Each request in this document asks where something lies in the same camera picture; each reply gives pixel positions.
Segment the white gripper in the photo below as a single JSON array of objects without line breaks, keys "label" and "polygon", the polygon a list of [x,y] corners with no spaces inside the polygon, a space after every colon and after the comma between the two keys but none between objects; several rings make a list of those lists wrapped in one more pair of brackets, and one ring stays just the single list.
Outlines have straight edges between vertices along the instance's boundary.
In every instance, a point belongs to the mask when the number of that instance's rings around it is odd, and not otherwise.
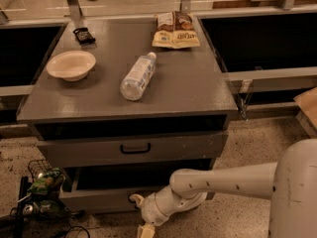
[{"label": "white gripper", "polygon": [[154,238],[154,226],[159,227],[169,220],[170,193],[167,190],[153,192],[146,198],[134,193],[129,199],[142,207],[142,217],[146,222],[138,226],[137,238]]}]

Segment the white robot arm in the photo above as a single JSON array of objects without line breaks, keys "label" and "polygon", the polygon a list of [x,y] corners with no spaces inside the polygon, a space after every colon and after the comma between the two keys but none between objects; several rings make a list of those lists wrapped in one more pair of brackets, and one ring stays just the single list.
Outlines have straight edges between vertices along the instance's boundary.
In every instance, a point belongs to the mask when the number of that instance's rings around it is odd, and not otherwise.
[{"label": "white robot arm", "polygon": [[141,209],[145,223],[137,238],[154,238],[155,229],[176,212],[190,210],[209,192],[268,199],[267,238],[317,237],[317,140],[307,139],[288,147],[276,163],[224,170],[180,169],[169,185],[147,197],[130,199]]}]

